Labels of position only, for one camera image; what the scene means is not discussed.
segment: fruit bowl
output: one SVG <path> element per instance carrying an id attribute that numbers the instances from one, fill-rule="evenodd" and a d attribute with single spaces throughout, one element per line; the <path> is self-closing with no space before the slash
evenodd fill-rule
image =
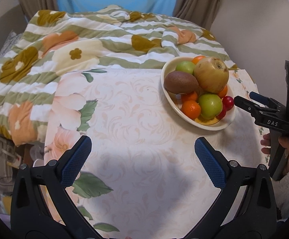
<path id="1" fill-rule="evenodd" d="M 187 121 L 188 123 L 205 129 L 205 130 L 222 130 L 225 129 L 227 126 L 229 126 L 234 118 L 235 118 L 235 113 L 236 113 L 236 107 L 234 106 L 233 109 L 231 109 L 230 111 L 228 111 L 225 115 L 225 117 L 223 119 L 221 119 L 219 122 L 212 124 L 212 125 L 202 125 L 190 118 L 188 118 L 186 115 L 184 115 L 182 113 L 181 106 L 181 100 L 180 100 L 180 96 L 179 95 L 175 95 L 173 93 L 169 93 L 165 87 L 164 87 L 164 79 L 166 77 L 166 75 L 172 71 L 175 70 L 175 67 L 177 66 L 178 63 L 182 62 L 182 61 L 191 61 L 193 60 L 193 58 L 191 57 L 175 57 L 174 59 L 168 61 L 165 63 L 165 65 L 162 68 L 162 72 L 161 72 L 161 85 L 162 85 L 162 90 L 166 96 L 166 99 L 168 100 L 168 102 L 170 103 L 171 107 L 175 110 L 175 112 L 181 117 L 183 118 L 185 121 Z M 227 95 L 231 96 L 234 98 L 234 94 L 232 92 L 232 90 L 230 89 L 229 84 L 227 84 L 228 87 L 228 92 Z"/>

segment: large yellow fruit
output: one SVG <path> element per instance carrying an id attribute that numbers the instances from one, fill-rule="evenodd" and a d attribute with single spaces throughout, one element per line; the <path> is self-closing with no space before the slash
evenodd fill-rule
<path id="1" fill-rule="evenodd" d="M 194 69 L 194 77 L 203 90 L 219 93 L 229 80 L 229 69 L 221 59 L 206 57 L 197 63 Z"/>

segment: hand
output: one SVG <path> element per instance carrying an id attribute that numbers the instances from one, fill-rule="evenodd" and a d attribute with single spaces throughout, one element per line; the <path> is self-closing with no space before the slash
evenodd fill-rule
<path id="1" fill-rule="evenodd" d="M 289 137 L 279 137 L 278 139 L 280 145 L 284 148 L 286 148 L 289 151 Z M 263 136 L 263 140 L 261 140 L 261 145 L 262 146 L 271 146 L 271 137 L 268 134 L 265 134 Z M 263 154 L 269 155 L 270 154 L 270 148 L 262 148 L 261 149 Z M 284 170 L 283 170 L 283 175 L 286 175 L 289 172 L 289 158 L 287 161 L 287 165 L 285 166 Z"/>

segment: red grape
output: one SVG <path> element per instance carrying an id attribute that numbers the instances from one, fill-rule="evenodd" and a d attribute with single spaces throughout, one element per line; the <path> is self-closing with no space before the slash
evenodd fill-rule
<path id="1" fill-rule="evenodd" d="M 225 96 L 222 99 L 222 103 L 225 106 L 226 110 L 229 111 L 234 106 L 234 100 L 231 96 Z"/>
<path id="2" fill-rule="evenodd" d="M 221 113 L 220 113 L 219 115 L 217 115 L 216 118 L 217 118 L 218 120 L 221 120 L 221 119 L 224 118 L 225 115 L 226 115 L 226 108 L 225 108 L 225 106 L 223 105 Z"/>

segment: metal screw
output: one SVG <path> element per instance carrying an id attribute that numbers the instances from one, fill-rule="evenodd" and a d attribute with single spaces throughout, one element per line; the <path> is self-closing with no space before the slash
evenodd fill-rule
<path id="1" fill-rule="evenodd" d="M 48 165 L 49 165 L 49 166 L 54 166 L 54 165 L 56 165 L 56 163 L 57 163 L 57 160 L 50 160 L 50 161 L 48 162 Z"/>
<path id="2" fill-rule="evenodd" d="M 21 170 L 24 170 L 26 167 L 27 167 L 27 164 L 21 164 L 21 165 L 20 165 L 20 169 L 21 169 Z"/>
<path id="3" fill-rule="evenodd" d="M 237 165 L 238 165 L 238 162 L 237 162 L 237 161 L 234 161 L 234 160 L 232 160 L 232 161 L 230 161 L 230 165 L 231 165 L 232 167 L 237 167 Z"/>
<path id="4" fill-rule="evenodd" d="M 266 170 L 266 166 L 264 164 L 260 164 L 260 169 L 265 171 Z"/>

